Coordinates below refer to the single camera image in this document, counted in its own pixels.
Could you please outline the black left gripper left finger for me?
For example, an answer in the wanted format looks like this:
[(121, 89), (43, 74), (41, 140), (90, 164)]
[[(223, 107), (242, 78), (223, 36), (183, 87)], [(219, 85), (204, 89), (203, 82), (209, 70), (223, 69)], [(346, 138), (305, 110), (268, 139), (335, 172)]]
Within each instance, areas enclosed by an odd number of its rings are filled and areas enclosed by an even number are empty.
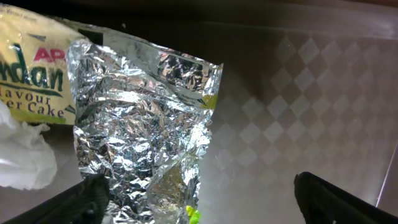
[(108, 204), (108, 180), (103, 174), (91, 174), (79, 184), (4, 223), (101, 224)]

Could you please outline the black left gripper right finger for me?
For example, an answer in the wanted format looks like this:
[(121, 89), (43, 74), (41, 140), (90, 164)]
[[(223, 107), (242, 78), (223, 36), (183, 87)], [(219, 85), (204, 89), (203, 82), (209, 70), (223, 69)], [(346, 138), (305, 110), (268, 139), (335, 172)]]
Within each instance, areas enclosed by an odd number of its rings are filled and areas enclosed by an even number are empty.
[(397, 217), (310, 172), (295, 176), (294, 194), (306, 224), (397, 224)]

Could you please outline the white paper napkin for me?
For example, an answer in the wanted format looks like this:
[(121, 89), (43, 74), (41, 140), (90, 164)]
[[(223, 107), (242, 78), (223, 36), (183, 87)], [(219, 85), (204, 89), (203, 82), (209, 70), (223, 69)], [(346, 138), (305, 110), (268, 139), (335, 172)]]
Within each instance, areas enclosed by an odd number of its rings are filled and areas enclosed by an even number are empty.
[(1, 103), (1, 186), (39, 190), (50, 185), (57, 173), (53, 149), (41, 132), (46, 124), (31, 126), (12, 117)]

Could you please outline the silver foil snack wrapper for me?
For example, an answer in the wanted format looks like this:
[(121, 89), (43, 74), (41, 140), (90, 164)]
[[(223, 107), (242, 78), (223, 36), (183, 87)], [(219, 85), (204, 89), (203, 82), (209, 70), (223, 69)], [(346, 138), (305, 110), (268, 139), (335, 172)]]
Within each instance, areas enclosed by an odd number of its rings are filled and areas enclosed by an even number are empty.
[(1, 103), (73, 128), (83, 177), (103, 174), (102, 223), (199, 223), (199, 161), (223, 67), (105, 27), (1, 5)]

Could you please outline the brown serving tray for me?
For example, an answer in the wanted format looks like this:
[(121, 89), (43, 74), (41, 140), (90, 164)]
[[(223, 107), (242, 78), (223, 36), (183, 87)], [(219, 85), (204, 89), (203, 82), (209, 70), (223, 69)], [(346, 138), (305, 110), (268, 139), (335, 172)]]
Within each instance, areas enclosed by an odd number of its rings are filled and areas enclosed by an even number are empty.
[[(201, 223), (305, 223), (310, 172), (378, 207), (397, 147), (397, 9), (353, 1), (2, 1), (223, 67), (199, 161)], [(4, 223), (83, 181), (73, 128), (41, 132), (57, 173), (1, 189)]]

